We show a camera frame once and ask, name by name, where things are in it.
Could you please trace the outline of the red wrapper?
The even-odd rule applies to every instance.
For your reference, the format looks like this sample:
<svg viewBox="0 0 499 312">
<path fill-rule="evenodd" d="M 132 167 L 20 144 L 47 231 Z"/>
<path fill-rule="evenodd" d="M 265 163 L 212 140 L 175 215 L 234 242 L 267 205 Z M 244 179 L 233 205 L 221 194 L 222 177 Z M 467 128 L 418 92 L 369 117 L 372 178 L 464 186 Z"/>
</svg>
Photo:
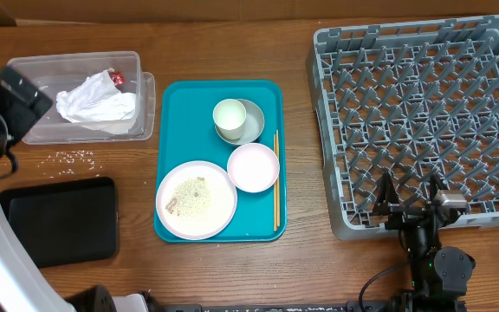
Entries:
<svg viewBox="0 0 499 312">
<path fill-rule="evenodd" d="M 109 71 L 108 74 L 115 87 L 118 87 L 126 82 L 123 74 L 119 71 Z"/>
</svg>

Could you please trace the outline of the pink bowl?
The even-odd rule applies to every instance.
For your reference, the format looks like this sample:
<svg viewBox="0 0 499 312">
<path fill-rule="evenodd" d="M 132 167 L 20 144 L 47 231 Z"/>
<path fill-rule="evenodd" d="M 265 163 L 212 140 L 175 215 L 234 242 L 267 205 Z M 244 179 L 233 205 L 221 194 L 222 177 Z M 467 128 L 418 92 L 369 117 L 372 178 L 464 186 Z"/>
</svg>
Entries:
<svg viewBox="0 0 499 312">
<path fill-rule="evenodd" d="M 277 181 L 280 162 L 268 146 L 249 143 L 239 146 L 229 156 L 227 173 L 238 189 L 250 193 L 264 192 Z"/>
</svg>

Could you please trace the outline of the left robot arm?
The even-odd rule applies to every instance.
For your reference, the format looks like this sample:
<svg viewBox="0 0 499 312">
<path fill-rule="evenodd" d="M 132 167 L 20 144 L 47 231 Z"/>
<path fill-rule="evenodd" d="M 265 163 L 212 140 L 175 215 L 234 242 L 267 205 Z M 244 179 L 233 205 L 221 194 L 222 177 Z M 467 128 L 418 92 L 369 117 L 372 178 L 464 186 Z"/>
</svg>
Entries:
<svg viewBox="0 0 499 312">
<path fill-rule="evenodd" d="M 11 148 L 50 109 L 52 101 L 10 66 L 0 71 L 0 159 L 18 163 Z M 59 296 L 42 276 L 4 216 L 0 204 L 0 311 L 160 311 L 147 291 L 111 296 L 96 285 L 73 296 Z"/>
</svg>

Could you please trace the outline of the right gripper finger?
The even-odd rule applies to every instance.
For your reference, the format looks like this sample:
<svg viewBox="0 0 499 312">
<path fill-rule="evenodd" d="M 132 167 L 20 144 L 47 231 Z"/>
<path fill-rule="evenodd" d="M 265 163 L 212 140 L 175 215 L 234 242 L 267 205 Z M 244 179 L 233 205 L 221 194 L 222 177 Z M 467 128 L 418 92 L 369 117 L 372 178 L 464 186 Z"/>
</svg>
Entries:
<svg viewBox="0 0 499 312">
<path fill-rule="evenodd" d="M 377 181 L 377 191 L 379 193 L 373 206 L 374 215 L 388 216 L 399 211 L 399 195 L 396 193 L 389 172 L 383 172 Z"/>
<path fill-rule="evenodd" d="M 437 173 L 432 173 L 429 178 L 429 199 L 432 204 L 441 204 L 441 196 L 448 190 L 448 187 L 440 179 Z"/>
</svg>

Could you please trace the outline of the white napkin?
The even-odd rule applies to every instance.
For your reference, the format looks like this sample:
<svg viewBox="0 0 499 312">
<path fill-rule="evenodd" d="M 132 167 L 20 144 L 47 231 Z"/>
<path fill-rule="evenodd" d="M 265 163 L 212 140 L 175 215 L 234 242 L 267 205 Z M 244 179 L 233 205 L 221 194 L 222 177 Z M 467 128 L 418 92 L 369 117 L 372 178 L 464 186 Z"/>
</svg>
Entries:
<svg viewBox="0 0 499 312">
<path fill-rule="evenodd" d="M 110 134 L 126 134 L 136 119 L 136 94 L 117 93 L 111 97 L 78 108 L 69 115 L 74 123 L 88 123 L 85 128 Z"/>
<path fill-rule="evenodd" d="M 85 108 L 94 107 L 119 93 L 107 69 L 89 76 L 79 87 L 71 91 L 61 91 L 56 96 L 56 110 L 66 120 L 73 122 L 73 117 Z"/>
</svg>

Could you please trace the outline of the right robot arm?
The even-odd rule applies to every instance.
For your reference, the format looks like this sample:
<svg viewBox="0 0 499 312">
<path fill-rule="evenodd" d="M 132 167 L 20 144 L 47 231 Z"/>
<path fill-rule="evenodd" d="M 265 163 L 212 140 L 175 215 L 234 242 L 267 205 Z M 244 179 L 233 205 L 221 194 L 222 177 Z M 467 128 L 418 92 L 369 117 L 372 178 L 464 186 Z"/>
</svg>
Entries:
<svg viewBox="0 0 499 312">
<path fill-rule="evenodd" d="M 393 271 L 410 268 L 412 288 L 397 292 L 382 311 L 465 311 L 460 298 L 467 292 L 475 259 L 456 247 L 443 247 L 438 230 L 454 224 L 466 211 L 467 201 L 461 192 L 450 190 L 437 175 L 430 176 L 429 199 L 422 206 L 404 205 L 393 185 L 391 175 L 383 173 L 378 181 L 379 195 L 373 214 L 387 216 L 385 228 L 396 231 L 406 251 L 405 263 L 393 266 L 372 277 L 363 286 L 359 305 L 366 309 L 363 295 L 378 278 Z"/>
</svg>

